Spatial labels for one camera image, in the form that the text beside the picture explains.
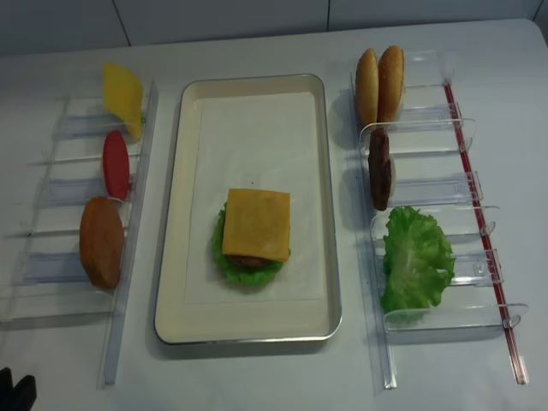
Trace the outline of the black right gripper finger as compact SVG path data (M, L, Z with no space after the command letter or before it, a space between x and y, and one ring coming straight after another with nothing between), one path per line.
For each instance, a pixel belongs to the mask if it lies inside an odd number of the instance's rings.
M13 389L12 409L30 411L37 399L36 379L32 375L23 377Z

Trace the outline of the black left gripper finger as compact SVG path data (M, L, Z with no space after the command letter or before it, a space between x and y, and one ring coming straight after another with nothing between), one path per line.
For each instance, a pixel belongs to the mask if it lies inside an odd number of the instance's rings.
M9 367L5 367L0 371L0 401L1 409L4 410L4 401L8 399L9 394L13 390L12 372Z

